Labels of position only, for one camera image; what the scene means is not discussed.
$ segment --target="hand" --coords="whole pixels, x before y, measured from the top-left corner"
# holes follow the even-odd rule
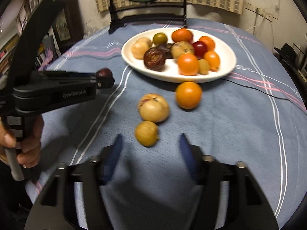
[[[42,115],[37,116],[33,124],[32,135],[24,139],[21,143],[21,151],[17,156],[17,161],[25,168],[32,168],[36,166],[40,159],[40,138],[44,127],[44,120]],[[14,148],[16,145],[16,138],[10,129],[6,129],[0,123],[0,145],[8,148]],[[4,150],[0,148],[0,155],[4,156]]]

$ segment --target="tangerine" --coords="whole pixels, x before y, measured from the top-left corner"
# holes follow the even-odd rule
[[[209,62],[209,67],[211,71],[216,72],[220,68],[221,60],[216,52],[209,51],[205,53],[204,59]]]
[[[210,37],[202,36],[199,38],[199,41],[202,41],[203,43],[206,44],[208,51],[214,51],[215,43],[214,43],[214,40],[212,40]]]
[[[177,104],[183,109],[193,109],[201,101],[202,89],[199,84],[188,81],[176,88],[175,96]]]
[[[186,28],[180,28],[172,33],[172,40],[175,43],[179,41],[186,41],[191,43],[193,41],[193,34]]]
[[[180,55],[177,60],[179,73],[181,75],[192,76],[198,73],[199,64],[198,59],[195,55],[191,53],[185,53]]]

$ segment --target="pale yellow fruit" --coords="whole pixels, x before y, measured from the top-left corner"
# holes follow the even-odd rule
[[[145,52],[149,49],[146,42],[136,42],[131,47],[131,52],[134,58],[142,60],[144,58]]]
[[[152,47],[152,42],[148,37],[141,37],[136,40],[136,42],[145,42],[149,47]]]
[[[158,126],[155,123],[143,121],[135,128],[135,137],[141,145],[151,147],[159,139],[158,131]]]
[[[207,60],[201,59],[198,61],[199,64],[199,73],[207,75],[209,73],[209,62]]]
[[[176,62],[179,56],[185,53],[194,54],[194,47],[190,43],[179,41],[172,46],[172,56]]]
[[[138,103],[139,113],[143,120],[159,123],[169,116],[169,105],[159,94],[146,94]]]

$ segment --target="ceiling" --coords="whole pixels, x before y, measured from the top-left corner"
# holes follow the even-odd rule
[[[5,35],[6,32],[9,32],[13,27],[16,27],[16,17],[21,9],[24,0],[12,0],[10,4],[7,6],[6,10],[4,11],[1,20],[3,25],[1,27],[2,33],[1,36]]]

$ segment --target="table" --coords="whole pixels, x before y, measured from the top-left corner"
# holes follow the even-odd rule
[[[51,65],[50,69],[80,72],[108,67],[116,84],[100,90],[94,101],[43,115],[42,171],[38,182],[27,184],[32,200],[59,163],[84,162],[121,133],[124,147],[113,181],[101,187],[114,229],[187,229],[201,188],[190,179],[179,151],[179,135],[184,132],[192,144],[220,162],[245,161],[279,226],[288,221],[307,190],[307,116],[294,83],[274,55],[249,33],[201,19],[189,19],[188,25],[222,39],[238,59],[224,80],[201,85],[201,104],[190,112],[175,103],[177,84],[133,71],[120,54],[132,36],[176,27],[170,22],[129,24],[112,35],[106,28],[78,42]],[[159,126],[161,139],[153,148],[141,146],[134,138],[134,128],[141,122],[137,102],[147,93],[162,95],[171,109],[169,119]],[[217,226],[223,225],[225,200],[223,193]],[[82,206],[79,199],[80,225],[86,227]]]

